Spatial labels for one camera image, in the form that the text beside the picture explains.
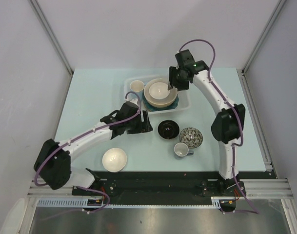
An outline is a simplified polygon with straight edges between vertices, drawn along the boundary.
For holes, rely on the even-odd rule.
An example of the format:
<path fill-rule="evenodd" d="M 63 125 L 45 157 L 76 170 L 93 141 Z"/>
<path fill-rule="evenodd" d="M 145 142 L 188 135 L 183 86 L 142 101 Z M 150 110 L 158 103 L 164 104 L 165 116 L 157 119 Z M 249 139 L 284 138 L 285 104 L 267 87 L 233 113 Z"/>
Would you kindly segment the medium white bowl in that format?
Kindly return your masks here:
<path fill-rule="evenodd" d="M 153 83 L 149 88 L 149 94 L 152 98 L 161 100 L 169 96 L 168 85 L 163 82 Z"/>

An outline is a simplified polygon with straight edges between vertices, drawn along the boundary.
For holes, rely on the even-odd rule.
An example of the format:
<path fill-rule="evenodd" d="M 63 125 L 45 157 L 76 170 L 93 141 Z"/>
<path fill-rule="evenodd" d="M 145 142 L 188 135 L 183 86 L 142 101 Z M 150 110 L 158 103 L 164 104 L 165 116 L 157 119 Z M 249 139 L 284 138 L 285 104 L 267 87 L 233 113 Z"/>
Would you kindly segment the large cream bowl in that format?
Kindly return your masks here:
<path fill-rule="evenodd" d="M 173 88 L 172 90 L 170 90 L 169 96 L 166 97 L 165 99 L 157 100 L 157 99 L 152 98 L 149 94 L 150 86 L 156 82 L 163 82 L 168 85 L 168 81 L 165 78 L 156 78 L 156 79 L 149 81 L 145 85 L 144 91 L 143 91 L 143 94 L 144 94 L 146 100 L 148 101 L 149 104 L 151 104 L 152 106 L 157 107 L 157 108 L 163 108 L 163 107 L 167 107 L 167 106 L 171 105 L 175 101 L 175 99 L 178 95 L 177 88 Z"/>

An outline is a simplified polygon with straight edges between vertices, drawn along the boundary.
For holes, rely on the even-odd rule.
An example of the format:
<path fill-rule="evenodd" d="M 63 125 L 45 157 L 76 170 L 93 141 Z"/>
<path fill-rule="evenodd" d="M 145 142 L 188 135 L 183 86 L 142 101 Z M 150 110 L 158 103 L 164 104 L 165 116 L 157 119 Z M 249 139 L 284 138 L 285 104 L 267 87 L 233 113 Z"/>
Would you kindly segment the black glossy bowl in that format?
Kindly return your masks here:
<path fill-rule="evenodd" d="M 164 120 L 158 125 L 158 134 L 163 139 L 175 139 L 179 133 L 179 125 L 173 120 Z"/>

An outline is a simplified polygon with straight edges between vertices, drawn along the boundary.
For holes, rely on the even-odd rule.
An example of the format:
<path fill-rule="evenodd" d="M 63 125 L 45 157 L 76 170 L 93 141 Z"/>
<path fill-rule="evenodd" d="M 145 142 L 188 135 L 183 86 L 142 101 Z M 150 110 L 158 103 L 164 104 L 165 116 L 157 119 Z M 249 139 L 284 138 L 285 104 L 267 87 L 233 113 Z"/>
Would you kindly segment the teal glass plate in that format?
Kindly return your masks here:
<path fill-rule="evenodd" d="M 156 111 L 165 111 L 165 110 L 176 109 L 177 106 L 178 106 L 179 98 L 177 96 L 176 99 L 175 99 L 175 101 L 171 105 L 169 105 L 167 107 L 163 107 L 163 108 L 157 108 L 157 107 L 154 107 L 151 104 L 149 104 L 144 95 L 142 95 L 142 101 L 143 101 L 144 107 L 148 111 L 150 111 L 150 112 L 156 112 Z"/>

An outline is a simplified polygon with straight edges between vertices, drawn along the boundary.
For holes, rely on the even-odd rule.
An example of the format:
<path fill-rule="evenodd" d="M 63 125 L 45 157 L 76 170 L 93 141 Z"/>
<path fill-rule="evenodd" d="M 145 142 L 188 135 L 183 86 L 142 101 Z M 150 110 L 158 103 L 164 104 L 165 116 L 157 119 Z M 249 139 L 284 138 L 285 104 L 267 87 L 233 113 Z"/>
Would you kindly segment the floral patterned bowl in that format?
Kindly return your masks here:
<path fill-rule="evenodd" d="M 203 143 L 203 135 L 200 130 L 194 127 L 187 127 L 180 132 L 179 140 L 189 148 L 195 149 Z"/>

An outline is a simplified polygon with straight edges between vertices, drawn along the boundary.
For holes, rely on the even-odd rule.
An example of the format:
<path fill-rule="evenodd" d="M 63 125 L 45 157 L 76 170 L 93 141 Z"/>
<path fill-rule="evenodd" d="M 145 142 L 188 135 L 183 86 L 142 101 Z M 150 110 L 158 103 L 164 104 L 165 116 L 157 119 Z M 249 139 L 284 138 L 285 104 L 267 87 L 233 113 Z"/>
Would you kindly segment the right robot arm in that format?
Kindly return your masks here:
<path fill-rule="evenodd" d="M 219 146 L 218 173 L 222 179 L 217 183 L 217 190 L 221 195 L 229 195 L 235 185 L 240 187 L 236 148 L 244 143 L 244 105 L 235 104 L 227 97 L 213 78 L 211 67 L 203 61 L 193 62 L 186 67 L 171 66 L 168 77 L 169 90 L 188 90 L 189 84 L 193 84 L 210 103 L 216 116 L 211 125 L 211 133 Z"/>

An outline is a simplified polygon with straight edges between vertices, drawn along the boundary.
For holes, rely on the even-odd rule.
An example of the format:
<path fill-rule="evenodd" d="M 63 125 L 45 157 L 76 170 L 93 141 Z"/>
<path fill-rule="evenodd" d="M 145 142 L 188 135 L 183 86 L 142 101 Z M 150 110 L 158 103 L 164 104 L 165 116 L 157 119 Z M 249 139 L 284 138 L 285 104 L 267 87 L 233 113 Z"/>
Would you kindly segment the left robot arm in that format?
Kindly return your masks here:
<path fill-rule="evenodd" d="M 73 168 L 73 161 L 94 146 L 122 134 L 141 134 L 153 130 L 147 110 L 127 101 L 119 110 L 100 119 L 91 129 L 64 141 L 46 140 L 34 164 L 34 184 L 58 190 L 65 185 L 82 187 L 94 195 L 100 189 L 97 176 L 89 169 Z"/>

